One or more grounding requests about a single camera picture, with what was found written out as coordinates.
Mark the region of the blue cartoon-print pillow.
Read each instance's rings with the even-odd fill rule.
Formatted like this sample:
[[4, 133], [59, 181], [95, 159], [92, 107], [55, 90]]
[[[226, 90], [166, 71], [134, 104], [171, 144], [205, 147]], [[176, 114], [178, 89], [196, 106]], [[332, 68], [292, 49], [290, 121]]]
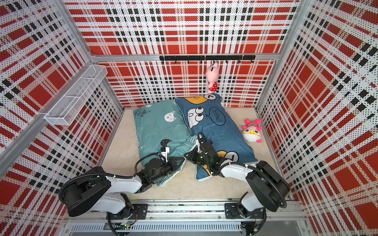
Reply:
[[203, 133], [212, 142], [218, 156], [228, 162], [254, 164], [258, 160], [252, 147], [244, 140], [241, 131], [221, 105], [220, 95], [206, 94], [196, 97], [176, 98], [185, 122], [192, 135]]

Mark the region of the green cat-print pillow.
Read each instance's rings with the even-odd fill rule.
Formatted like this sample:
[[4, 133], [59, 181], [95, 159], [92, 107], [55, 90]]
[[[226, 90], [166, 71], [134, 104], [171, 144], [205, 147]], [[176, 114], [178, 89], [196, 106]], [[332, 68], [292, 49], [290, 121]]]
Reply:
[[170, 148], [169, 161], [171, 157], [184, 157], [185, 153], [190, 152], [196, 138], [192, 136], [182, 112], [172, 99], [135, 109], [133, 117], [140, 158], [137, 165], [142, 166], [142, 170], [136, 170], [135, 173], [142, 181], [140, 191], [143, 192], [153, 185], [145, 178], [144, 166], [153, 158], [160, 159], [158, 152], [161, 147]]

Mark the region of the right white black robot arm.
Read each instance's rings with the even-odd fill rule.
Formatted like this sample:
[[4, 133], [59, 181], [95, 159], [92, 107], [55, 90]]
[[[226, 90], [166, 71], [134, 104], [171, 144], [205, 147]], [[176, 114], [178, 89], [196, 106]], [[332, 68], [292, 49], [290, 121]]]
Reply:
[[236, 216], [250, 218], [256, 210], [276, 212], [287, 208], [285, 200], [289, 184], [266, 161], [257, 164], [237, 162], [237, 153], [215, 151], [212, 142], [198, 133], [196, 147], [184, 154], [191, 163], [202, 167], [210, 176], [233, 178], [249, 184], [246, 192], [235, 205]]

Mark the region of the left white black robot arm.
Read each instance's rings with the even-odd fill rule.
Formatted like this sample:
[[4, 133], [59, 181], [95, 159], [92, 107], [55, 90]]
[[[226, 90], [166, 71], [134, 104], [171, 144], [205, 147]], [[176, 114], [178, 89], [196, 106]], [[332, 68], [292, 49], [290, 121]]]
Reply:
[[138, 213], [127, 193], [143, 193], [159, 179], [175, 174], [184, 166], [184, 157], [165, 158], [161, 152], [148, 155], [150, 161], [132, 176], [107, 173], [100, 166], [64, 183], [59, 200], [70, 217], [88, 211], [107, 213], [107, 219], [126, 219]]

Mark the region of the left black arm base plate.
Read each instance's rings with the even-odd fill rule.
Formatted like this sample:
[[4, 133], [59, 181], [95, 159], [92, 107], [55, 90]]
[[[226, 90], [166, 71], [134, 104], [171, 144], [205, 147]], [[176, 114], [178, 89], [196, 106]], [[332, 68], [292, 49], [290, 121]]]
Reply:
[[126, 206], [117, 214], [109, 213], [106, 219], [110, 220], [144, 220], [146, 218], [148, 204], [133, 204]]

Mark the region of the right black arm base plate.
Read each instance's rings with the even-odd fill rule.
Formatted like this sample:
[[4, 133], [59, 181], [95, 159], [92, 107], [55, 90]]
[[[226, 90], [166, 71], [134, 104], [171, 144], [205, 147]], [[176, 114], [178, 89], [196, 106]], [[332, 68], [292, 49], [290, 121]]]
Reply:
[[265, 216], [263, 208], [248, 211], [241, 203], [226, 203], [224, 211], [227, 219], [263, 219]]

